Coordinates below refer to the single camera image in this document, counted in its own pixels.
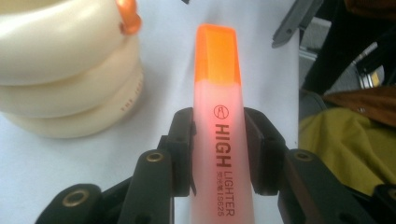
highlighter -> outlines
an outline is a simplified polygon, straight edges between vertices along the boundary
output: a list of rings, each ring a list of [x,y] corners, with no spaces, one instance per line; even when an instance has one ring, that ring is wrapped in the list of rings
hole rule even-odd
[[[236,33],[203,24],[195,51],[192,224],[252,224]]]

highlighter cap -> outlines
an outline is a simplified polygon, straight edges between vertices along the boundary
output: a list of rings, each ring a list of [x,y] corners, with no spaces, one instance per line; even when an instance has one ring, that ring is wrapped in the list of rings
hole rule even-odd
[[[207,79],[217,85],[241,85],[235,30],[203,24],[198,28],[195,82]]]

yellow fabric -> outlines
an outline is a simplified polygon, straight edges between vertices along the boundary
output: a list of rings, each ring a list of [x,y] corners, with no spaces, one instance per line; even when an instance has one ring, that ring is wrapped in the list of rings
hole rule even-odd
[[[372,195],[396,184],[396,129],[346,108],[329,109],[300,122],[299,148],[317,154],[346,186]]]

screw hole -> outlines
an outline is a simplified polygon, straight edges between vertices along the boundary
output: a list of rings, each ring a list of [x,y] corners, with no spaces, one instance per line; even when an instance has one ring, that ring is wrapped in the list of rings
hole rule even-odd
[[[146,157],[147,161],[161,161],[163,159],[163,154],[159,152],[153,152]]]
[[[294,154],[294,157],[299,161],[312,161],[313,160],[313,158],[309,154],[304,153],[304,152],[296,152]]]
[[[67,194],[62,200],[65,207],[74,207],[84,203],[90,196],[90,192],[86,189],[76,189]]]

orange highlighter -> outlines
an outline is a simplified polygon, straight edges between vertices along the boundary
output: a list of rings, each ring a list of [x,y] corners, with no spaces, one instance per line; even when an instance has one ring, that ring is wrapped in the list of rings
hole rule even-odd
[[[232,28],[210,24],[198,28],[193,119],[191,223],[254,223],[241,77]]]

